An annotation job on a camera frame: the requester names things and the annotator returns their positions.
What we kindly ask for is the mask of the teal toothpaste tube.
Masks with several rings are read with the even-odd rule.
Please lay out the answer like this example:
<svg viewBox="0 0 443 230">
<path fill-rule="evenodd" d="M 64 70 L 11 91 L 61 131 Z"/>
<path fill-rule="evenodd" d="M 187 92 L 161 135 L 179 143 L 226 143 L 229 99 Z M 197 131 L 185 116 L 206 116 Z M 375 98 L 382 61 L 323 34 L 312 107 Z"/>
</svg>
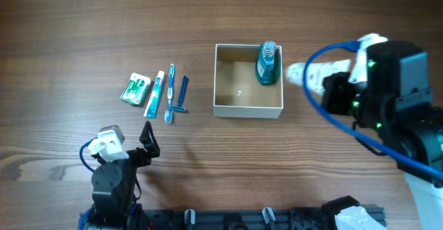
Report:
<svg viewBox="0 0 443 230">
<path fill-rule="evenodd" d="M 151 92 L 150 99 L 148 100 L 148 104 L 146 110 L 144 112 L 144 117 L 146 118 L 156 118 L 160 98 L 161 98 L 161 90 L 163 87 L 165 73 L 163 71 L 159 71 L 157 77 L 155 79 L 154 88 Z"/>
</svg>

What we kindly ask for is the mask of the white lotion tube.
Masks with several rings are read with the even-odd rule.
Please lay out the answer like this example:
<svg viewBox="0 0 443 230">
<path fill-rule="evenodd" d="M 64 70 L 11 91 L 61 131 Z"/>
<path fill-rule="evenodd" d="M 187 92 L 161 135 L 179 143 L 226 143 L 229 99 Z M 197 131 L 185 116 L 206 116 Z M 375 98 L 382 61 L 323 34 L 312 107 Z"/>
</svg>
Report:
<svg viewBox="0 0 443 230">
<path fill-rule="evenodd" d="M 338 72 L 348 71 L 350 65 L 350 59 L 310 64 L 307 70 L 307 86 L 309 90 L 322 96 L 325 91 L 323 79 Z M 291 84 L 302 86 L 304 69 L 304 62 L 297 62 L 290 65 L 286 70 L 286 79 Z"/>
</svg>

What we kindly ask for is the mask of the green soap box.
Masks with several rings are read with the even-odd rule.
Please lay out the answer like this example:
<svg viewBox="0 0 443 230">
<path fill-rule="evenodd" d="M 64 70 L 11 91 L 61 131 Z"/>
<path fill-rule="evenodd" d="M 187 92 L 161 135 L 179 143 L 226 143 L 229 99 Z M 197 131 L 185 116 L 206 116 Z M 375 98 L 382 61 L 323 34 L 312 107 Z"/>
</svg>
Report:
<svg viewBox="0 0 443 230">
<path fill-rule="evenodd" d="M 152 80 L 138 73 L 132 73 L 120 99 L 133 105 L 141 106 Z"/>
</svg>

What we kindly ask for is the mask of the teal mouthwash bottle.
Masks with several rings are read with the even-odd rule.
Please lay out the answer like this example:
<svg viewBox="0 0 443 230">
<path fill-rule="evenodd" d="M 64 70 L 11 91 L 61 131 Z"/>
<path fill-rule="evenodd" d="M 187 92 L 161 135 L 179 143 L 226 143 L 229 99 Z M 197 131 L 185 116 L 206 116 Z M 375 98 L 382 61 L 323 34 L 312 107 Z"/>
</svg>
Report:
<svg viewBox="0 0 443 230">
<path fill-rule="evenodd" d="M 271 85 L 276 82 L 276 60 L 275 51 L 277 46 L 274 41 L 266 41 L 260 45 L 255 74 L 261 85 Z"/>
</svg>

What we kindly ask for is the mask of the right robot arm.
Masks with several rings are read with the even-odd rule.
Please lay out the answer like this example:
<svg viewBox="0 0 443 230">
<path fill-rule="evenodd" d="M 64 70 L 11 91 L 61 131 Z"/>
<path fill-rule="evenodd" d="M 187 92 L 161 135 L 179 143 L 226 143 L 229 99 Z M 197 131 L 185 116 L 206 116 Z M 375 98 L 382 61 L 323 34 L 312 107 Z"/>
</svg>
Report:
<svg viewBox="0 0 443 230">
<path fill-rule="evenodd" d="M 338 72 L 323 80 L 321 106 L 353 116 L 352 128 L 370 128 L 406 157 L 404 172 L 423 229 L 442 228 L 442 108 L 433 106 L 426 51 L 412 42 L 387 41 L 366 49 L 366 80 Z"/>
</svg>

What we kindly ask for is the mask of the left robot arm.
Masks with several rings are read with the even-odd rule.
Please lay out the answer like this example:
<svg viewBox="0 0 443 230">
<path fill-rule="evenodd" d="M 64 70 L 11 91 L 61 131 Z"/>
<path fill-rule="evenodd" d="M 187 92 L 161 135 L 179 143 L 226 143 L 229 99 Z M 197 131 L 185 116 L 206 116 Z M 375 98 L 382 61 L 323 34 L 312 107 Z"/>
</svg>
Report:
<svg viewBox="0 0 443 230">
<path fill-rule="evenodd" d="M 80 161 L 92 172 L 93 204 L 80 216 L 78 230 L 154 228 L 135 194 L 141 189 L 137 170 L 149 166 L 161 152 L 151 123 L 146 121 L 142 129 L 141 148 L 126 151 L 124 140 L 121 129 L 111 125 L 80 148 Z"/>
</svg>

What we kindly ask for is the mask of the blue white toothbrush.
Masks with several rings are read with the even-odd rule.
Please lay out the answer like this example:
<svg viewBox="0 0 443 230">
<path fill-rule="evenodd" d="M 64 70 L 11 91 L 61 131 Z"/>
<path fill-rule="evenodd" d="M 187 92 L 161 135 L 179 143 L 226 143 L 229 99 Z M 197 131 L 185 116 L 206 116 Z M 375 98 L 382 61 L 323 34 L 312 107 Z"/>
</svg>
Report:
<svg viewBox="0 0 443 230">
<path fill-rule="evenodd" d="M 174 98 L 174 75 L 175 75 L 175 66 L 174 64 L 170 65 L 169 69 L 169 83 L 168 83 L 168 109 L 165 111 L 164 120 L 166 123 L 172 122 L 172 101 Z"/>
</svg>

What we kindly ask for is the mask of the blue disposable razor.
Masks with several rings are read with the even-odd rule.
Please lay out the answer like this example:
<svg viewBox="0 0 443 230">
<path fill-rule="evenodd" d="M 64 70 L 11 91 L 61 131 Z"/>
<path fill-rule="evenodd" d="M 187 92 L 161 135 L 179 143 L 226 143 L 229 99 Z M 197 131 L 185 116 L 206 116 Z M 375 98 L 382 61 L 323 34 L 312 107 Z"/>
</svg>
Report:
<svg viewBox="0 0 443 230">
<path fill-rule="evenodd" d="M 180 93 L 179 93 L 179 99 L 178 99 L 177 105 L 176 106 L 174 106 L 174 105 L 170 106 L 170 109 L 172 111 L 174 111 L 174 112 L 187 112 L 187 109 L 185 107 L 183 107 L 183 101 L 184 101 L 184 98 L 185 98 L 188 81 L 189 81 L 189 78 L 187 76 L 184 76 L 182 84 L 181 84 L 181 90 L 180 90 Z"/>
</svg>

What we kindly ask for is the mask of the white square cardboard box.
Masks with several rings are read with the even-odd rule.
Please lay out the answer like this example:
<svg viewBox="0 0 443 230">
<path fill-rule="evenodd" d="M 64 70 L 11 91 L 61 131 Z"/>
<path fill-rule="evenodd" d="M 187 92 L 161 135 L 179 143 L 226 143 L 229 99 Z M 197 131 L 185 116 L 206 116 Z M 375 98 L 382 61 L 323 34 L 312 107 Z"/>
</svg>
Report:
<svg viewBox="0 0 443 230">
<path fill-rule="evenodd" d="M 276 48 L 278 78 L 261 85 L 255 76 L 260 47 L 216 44 L 213 113 L 216 117 L 278 118 L 284 108 L 282 47 Z"/>
</svg>

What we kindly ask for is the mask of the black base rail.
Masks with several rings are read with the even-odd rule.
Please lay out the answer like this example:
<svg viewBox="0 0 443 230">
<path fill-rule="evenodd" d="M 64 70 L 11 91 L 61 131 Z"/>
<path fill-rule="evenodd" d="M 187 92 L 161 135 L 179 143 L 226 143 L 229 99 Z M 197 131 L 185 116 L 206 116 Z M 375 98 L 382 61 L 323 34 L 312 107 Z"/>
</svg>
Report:
<svg viewBox="0 0 443 230">
<path fill-rule="evenodd" d="M 229 230 L 240 223 L 250 230 L 265 230 L 271 226 L 261 210 L 197 211 L 193 223 L 185 221 L 184 211 L 145 210 L 148 229 Z M 273 212 L 274 229 L 279 230 L 334 230 L 338 227 L 320 208 L 300 207 Z"/>
</svg>

